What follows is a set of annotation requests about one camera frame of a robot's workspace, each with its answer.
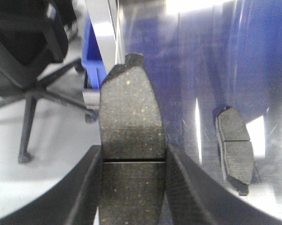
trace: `white floor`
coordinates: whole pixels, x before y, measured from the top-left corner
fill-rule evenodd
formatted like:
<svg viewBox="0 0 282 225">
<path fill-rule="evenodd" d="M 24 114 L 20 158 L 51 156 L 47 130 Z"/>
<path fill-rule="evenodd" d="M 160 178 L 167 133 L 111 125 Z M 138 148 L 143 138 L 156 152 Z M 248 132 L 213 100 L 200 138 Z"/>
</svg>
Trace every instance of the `white floor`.
<svg viewBox="0 0 282 225">
<path fill-rule="evenodd" d="M 64 63 L 81 56 L 86 7 L 77 1 L 79 35 L 71 42 Z M 59 65 L 49 66 L 44 75 Z M 83 75 L 70 70 L 52 88 L 58 93 L 79 96 L 82 101 Z M 40 100 L 29 142 L 34 159 L 17 163 L 25 101 L 0 109 L 0 218 L 23 207 L 60 181 L 86 151 L 100 144 L 98 122 L 87 124 L 84 113 L 47 100 Z"/>
</svg>

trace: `chair leg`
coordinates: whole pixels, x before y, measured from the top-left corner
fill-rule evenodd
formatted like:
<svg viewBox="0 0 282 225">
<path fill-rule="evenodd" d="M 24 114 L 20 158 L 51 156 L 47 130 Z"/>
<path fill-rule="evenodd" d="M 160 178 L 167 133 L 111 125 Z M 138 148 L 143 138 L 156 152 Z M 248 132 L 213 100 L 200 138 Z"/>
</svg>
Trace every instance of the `chair leg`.
<svg viewBox="0 0 282 225">
<path fill-rule="evenodd" d="M 35 98 L 33 95 L 26 96 L 26 106 L 25 106 L 25 114 L 24 114 L 24 122 L 22 128 L 22 137 L 21 137 L 20 151 L 18 156 L 18 163 L 28 163 L 31 161 L 31 155 L 27 151 L 27 146 L 28 146 L 33 118 L 37 106 L 37 101 L 38 99 Z"/>
<path fill-rule="evenodd" d="M 12 103 L 14 103 L 16 101 L 22 100 L 23 98 L 24 98 L 23 95 L 17 95 L 17 96 L 3 98 L 0 101 L 0 108 L 4 107 L 6 105 L 12 104 Z"/>
<path fill-rule="evenodd" d="M 41 83 L 42 87 L 46 88 L 48 87 L 50 84 L 54 83 L 57 79 L 59 79 L 61 76 L 63 76 L 68 70 L 70 70 L 71 68 L 77 66 L 78 64 L 81 63 L 81 59 L 76 59 L 74 61 L 72 61 L 71 63 L 63 66 L 62 68 L 60 68 L 59 70 L 53 72 L 52 74 L 44 77 L 43 79 L 41 79 L 39 82 Z"/>
<path fill-rule="evenodd" d="M 85 112 L 85 114 L 88 115 L 88 122 L 95 122 L 97 119 L 97 114 L 92 109 L 87 109 L 83 104 L 74 102 L 68 98 L 64 98 L 47 90 L 42 91 L 41 96 L 42 98 L 45 98 L 47 100 L 59 103 L 64 106 L 71 106 L 73 108 Z"/>
</svg>

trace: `blue bin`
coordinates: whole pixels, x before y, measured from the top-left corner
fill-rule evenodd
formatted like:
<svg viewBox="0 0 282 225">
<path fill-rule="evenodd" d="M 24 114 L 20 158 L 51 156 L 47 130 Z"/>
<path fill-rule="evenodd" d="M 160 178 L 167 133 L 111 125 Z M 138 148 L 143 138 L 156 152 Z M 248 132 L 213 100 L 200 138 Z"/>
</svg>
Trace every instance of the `blue bin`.
<svg viewBox="0 0 282 225">
<path fill-rule="evenodd" d="M 99 51 L 93 26 L 89 17 L 85 21 L 84 48 L 82 65 L 86 69 L 87 76 L 93 89 L 100 89 L 100 86 L 107 76 L 102 57 Z"/>
</svg>

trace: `black office chair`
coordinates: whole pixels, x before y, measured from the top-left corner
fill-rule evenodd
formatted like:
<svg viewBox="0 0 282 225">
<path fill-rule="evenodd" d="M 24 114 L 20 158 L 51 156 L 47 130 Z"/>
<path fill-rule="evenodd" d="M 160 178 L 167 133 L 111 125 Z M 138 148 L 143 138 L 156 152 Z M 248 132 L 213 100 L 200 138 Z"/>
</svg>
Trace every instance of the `black office chair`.
<svg viewBox="0 0 282 225">
<path fill-rule="evenodd" d="M 80 59 L 37 80 L 48 64 L 63 62 L 67 51 L 67 36 L 53 1 L 0 0 L 0 108 L 26 99 L 19 163 L 31 161 L 27 146 L 40 98 L 73 106 L 96 120 L 93 110 L 46 90 L 71 68 L 81 70 Z"/>
</svg>

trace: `chair base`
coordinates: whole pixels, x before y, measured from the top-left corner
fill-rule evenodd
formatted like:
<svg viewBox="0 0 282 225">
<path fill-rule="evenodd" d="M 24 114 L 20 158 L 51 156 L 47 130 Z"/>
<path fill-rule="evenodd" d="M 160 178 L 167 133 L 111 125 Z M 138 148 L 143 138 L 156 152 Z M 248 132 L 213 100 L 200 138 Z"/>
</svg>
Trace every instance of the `chair base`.
<svg viewBox="0 0 282 225">
<path fill-rule="evenodd" d="M 85 105 L 74 102 L 68 98 L 62 97 L 58 94 L 52 93 L 46 90 L 46 87 L 50 84 L 54 83 L 57 79 L 59 79 L 62 75 L 64 75 L 68 70 L 73 67 L 78 67 L 80 64 L 80 59 L 77 59 L 54 73 L 44 77 L 42 80 L 38 81 L 36 87 L 30 90 L 26 90 L 21 95 L 12 96 L 4 98 L 0 101 L 0 108 L 16 101 L 26 99 L 25 113 L 24 113 L 24 121 L 22 128 L 22 136 L 21 136 L 21 144 L 18 155 L 18 163 L 24 164 L 30 162 L 33 157 L 27 151 L 28 142 L 31 133 L 31 127 L 33 124 L 35 109 L 37 106 L 37 102 L 41 98 L 45 98 L 47 100 L 56 102 L 58 104 L 64 106 L 71 106 L 80 111 L 85 112 L 86 117 L 88 118 L 88 122 L 94 122 L 97 119 L 97 114 L 91 109 L 86 109 Z"/>
</svg>

